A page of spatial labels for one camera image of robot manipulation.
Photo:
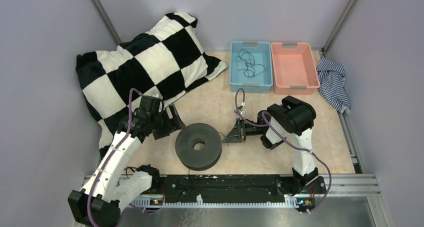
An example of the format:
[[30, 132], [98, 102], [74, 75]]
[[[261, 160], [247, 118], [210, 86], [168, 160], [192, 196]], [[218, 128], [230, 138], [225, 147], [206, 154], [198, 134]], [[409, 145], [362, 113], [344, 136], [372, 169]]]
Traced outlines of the black cable spool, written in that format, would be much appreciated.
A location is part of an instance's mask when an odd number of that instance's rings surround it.
[[218, 131], [206, 123], [193, 123], [178, 134], [175, 152], [180, 162], [193, 171], [213, 167], [222, 154], [222, 141]]

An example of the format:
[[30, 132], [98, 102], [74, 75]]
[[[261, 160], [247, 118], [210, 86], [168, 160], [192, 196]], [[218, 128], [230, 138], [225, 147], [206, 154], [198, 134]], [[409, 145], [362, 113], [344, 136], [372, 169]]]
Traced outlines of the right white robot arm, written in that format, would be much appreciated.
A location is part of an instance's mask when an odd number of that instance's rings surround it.
[[286, 143], [294, 149], [293, 187], [307, 193], [314, 185], [319, 172], [312, 155], [312, 132], [317, 117], [309, 103], [291, 95], [280, 104], [272, 104], [257, 114], [257, 121], [245, 118], [245, 101], [236, 105], [238, 118], [223, 143], [241, 143], [248, 136], [260, 136], [262, 145], [273, 150]]

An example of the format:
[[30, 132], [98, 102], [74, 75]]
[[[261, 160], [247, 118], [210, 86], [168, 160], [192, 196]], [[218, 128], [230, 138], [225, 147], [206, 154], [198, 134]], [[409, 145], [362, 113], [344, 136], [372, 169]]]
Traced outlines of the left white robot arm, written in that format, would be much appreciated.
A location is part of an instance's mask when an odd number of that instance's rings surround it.
[[77, 223], [90, 227], [117, 227], [125, 208], [141, 193], [160, 189], [158, 169], [150, 165], [136, 168], [128, 179], [119, 181], [131, 156], [145, 138], [155, 140], [185, 128], [174, 104], [165, 106], [161, 98], [144, 95], [139, 107], [128, 109], [113, 136], [105, 157], [80, 190], [72, 190], [68, 203]]

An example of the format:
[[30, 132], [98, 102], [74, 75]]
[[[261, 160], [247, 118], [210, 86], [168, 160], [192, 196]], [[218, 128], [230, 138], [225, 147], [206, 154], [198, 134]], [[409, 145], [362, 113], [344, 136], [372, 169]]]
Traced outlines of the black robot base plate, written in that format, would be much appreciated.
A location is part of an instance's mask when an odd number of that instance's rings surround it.
[[278, 174], [170, 174], [154, 177], [152, 187], [142, 196], [164, 197], [165, 203], [195, 203], [198, 196], [206, 204], [282, 203], [296, 194], [324, 194], [323, 177], [301, 186], [292, 175]]

